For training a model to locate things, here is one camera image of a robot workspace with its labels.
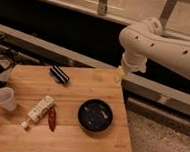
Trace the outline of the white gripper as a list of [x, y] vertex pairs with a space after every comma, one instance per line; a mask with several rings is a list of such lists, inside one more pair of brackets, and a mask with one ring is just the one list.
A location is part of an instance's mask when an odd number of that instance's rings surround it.
[[122, 54], [121, 64], [122, 65], [117, 68], [118, 70], [118, 77], [116, 78], [117, 83], [121, 83], [122, 78], [125, 75], [125, 72], [134, 73], [140, 71], [141, 73], [145, 73], [147, 67], [147, 58], [140, 54], [135, 54], [135, 53], [131, 54], [125, 52], [124, 54]]

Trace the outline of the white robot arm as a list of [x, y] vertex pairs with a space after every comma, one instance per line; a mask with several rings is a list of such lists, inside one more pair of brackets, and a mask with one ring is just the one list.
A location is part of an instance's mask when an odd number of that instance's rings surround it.
[[122, 68], [125, 72], [146, 72], [147, 60], [190, 80], [190, 42], [166, 38], [163, 27], [154, 17], [143, 19], [122, 29], [119, 43], [124, 48]]

